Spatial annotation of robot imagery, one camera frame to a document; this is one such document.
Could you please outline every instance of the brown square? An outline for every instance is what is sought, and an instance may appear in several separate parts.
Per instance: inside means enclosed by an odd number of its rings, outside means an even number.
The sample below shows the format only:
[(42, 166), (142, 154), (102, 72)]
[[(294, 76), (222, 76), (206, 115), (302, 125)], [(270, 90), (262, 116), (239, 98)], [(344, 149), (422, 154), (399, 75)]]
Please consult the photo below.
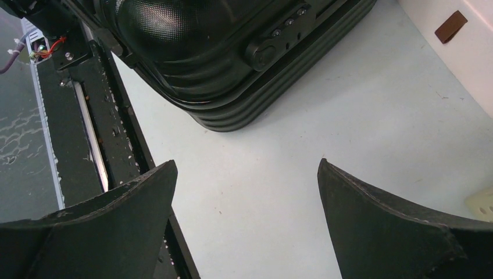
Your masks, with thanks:
[(435, 35), (442, 42), (446, 44), (449, 42), (457, 32), (467, 23), (467, 19), (457, 11), (453, 13), (436, 31)]

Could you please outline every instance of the red wire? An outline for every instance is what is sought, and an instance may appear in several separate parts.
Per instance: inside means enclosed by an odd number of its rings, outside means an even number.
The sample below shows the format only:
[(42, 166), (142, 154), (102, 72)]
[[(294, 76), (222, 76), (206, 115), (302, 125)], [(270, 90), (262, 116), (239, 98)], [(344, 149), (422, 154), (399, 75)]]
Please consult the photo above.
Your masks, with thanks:
[(47, 53), (43, 53), (41, 55), (42, 58), (47, 58), (48, 56), (50, 56), (52, 53), (53, 53), (53, 50), (55, 49), (55, 46), (57, 44), (60, 44), (60, 43), (63, 43), (65, 42), (65, 37), (60, 37), (56, 42), (53, 43), (53, 45), (51, 46), (51, 48), (49, 49), (49, 51)]

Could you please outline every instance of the black suitcase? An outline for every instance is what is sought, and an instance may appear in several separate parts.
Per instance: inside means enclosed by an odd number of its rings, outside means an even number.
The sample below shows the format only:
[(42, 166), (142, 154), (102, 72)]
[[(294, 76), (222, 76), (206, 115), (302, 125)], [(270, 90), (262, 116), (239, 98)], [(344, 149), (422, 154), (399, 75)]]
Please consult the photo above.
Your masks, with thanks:
[(92, 8), (103, 25), (96, 34), (115, 36), (106, 43), (128, 66), (198, 123), (226, 132), (262, 113), (375, 1), (95, 0)]

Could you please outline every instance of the screw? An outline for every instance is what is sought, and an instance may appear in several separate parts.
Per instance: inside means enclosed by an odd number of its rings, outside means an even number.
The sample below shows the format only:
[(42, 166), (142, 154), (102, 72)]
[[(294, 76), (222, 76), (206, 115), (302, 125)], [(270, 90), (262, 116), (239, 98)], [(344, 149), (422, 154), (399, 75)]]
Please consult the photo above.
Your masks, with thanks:
[(288, 20), (286, 20), (286, 22), (284, 23), (284, 25), (290, 26), (290, 25), (293, 24), (293, 22), (294, 22), (294, 19), (288, 19)]
[(305, 13), (306, 13), (306, 9), (304, 9), (304, 8), (301, 8), (301, 9), (299, 9), (299, 10), (296, 12), (296, 14), (297, 14), (298, 16), (302, 16), (302, 15), (304, 15)]
[(65, 58), (68, 60), (68, 61), (71, 61), (72, 59), (74, 59), (74, 55), (70, 52), (66, 52), (65, 53)]
[(273, 32), (272, 32), (272, 37), (277, 37), (281, 35), (281, 30), (280, 29), (275, 29)]

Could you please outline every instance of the white tabletop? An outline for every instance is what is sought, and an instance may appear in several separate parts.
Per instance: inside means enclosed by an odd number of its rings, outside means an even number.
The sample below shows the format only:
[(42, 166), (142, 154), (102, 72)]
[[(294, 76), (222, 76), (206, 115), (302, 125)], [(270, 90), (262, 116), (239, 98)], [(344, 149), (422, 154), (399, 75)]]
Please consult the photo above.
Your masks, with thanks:
[(156, 164), (176, 160), (173, 208), (204, 279), (341, 278), (321, 158), (466, 217), (465, 197), (493, 186), (493, 120), (395, 0), (233, 133), (207, 131), (117, 64)]

